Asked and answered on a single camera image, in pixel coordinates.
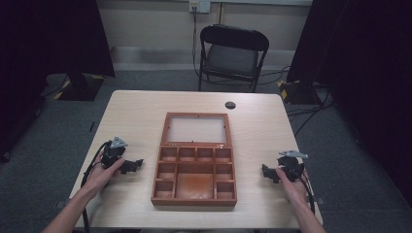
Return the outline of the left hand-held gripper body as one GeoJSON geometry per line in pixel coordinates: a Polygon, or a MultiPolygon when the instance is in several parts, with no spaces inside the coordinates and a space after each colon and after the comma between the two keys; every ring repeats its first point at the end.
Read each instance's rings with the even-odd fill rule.
{"type": "Polygon", "coordinates": [[[123,155],[128,143],[121,139],[119,136],[115,136],[113,140],[110,140],[104,148],[104,152],[101,158],[101,163],[105,169],[111,167],[117,160],[123,155]]]}

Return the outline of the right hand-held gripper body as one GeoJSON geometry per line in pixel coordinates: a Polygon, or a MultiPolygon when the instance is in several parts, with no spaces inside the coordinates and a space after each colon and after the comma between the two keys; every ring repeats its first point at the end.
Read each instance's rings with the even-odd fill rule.
{"type": "Polygon", "coordinates": [[[279,152],[278,165],[285,172],[291,182],[298,180],[304,171],[304,164],[298,162],[298,158],[307,159],[308,155],[296,150],[285,150],[279,152]]]}

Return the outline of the brown wooden compartment box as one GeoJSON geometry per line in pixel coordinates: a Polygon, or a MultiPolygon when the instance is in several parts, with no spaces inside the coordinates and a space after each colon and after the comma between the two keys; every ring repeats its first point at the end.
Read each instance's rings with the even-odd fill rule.
{"type": "Polygon", "coordinates": [[[232,208],[237,204],[228,115],[166,115],[151,201],[156,206],[232,208]]]}

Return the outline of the person's right hand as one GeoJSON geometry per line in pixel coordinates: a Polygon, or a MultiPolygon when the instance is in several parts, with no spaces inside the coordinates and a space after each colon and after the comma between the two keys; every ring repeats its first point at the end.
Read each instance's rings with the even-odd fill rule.
{"type": "Polygon", "coordinates": [[[291,182],[281,168],[276,169],[280,184],[287,193],[289,201],[294,205],[307,206],[307,190],[302,182],[291,182]]]}

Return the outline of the person's left hand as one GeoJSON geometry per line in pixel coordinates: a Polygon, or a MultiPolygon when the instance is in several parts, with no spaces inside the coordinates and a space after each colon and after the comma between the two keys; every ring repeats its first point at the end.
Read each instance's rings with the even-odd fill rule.
{"type": "Polygon", "coordinates": [[[109,168],[104,168],[101,158],[97,158],[95,163],[92,165],[86,184],[81,188],[82,194],[89,198],[93,198],[98,191],[108,183],[124,161],[124,158],[120,158],[109,168]]]}

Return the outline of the black stand base striped tape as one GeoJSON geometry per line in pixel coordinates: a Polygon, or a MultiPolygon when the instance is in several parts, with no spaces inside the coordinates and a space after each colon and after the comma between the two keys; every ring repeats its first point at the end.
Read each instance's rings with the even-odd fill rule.
{"type": "Polygon", "coordinates": [[[104,81],[104,77],[91,74],[74,77],[65,73],[51,74],[47,76],[42,96],[60,101],[92,102],[104,81]]]}
{"type": "Polygon", "coordinates": [[[277,82],[282,99],[291,105],[320,105],[321,100],[312,84],[306,85],[301,81],[287,83],[277,82]]]}

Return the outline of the black curtain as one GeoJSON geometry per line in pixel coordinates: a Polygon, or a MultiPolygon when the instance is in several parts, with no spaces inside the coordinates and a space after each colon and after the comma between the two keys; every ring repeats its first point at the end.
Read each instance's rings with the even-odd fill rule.
{"type": "Polygon", "coordinates": [[[0,0],[0,163],[61,73],[115,74],[97,0],[0,0]]]}
{"type": "Polygon", "coordinates": [[[312,0],[287,80],[330,85],[412,207],[412,0],[312,0]]]}

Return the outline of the black folding chair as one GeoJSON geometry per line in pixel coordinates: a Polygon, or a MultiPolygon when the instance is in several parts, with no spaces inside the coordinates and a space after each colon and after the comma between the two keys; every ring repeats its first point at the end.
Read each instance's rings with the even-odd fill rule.
{"type": "Polygon", "coordinates": [[[247,82],[256,91],[269,40],[261,32],[222,24],[200,32],[201,56],[198,90],[203,75],[247,82]]]}

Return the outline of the white wall outlet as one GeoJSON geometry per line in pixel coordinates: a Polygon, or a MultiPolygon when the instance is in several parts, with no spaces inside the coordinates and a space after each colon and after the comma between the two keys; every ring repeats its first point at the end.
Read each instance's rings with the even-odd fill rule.
{"type": "Polygon", "coordinates": [[[189,11],[191,13],[209,14],[211,2],[210,0],[189,0],[189,11]]]}

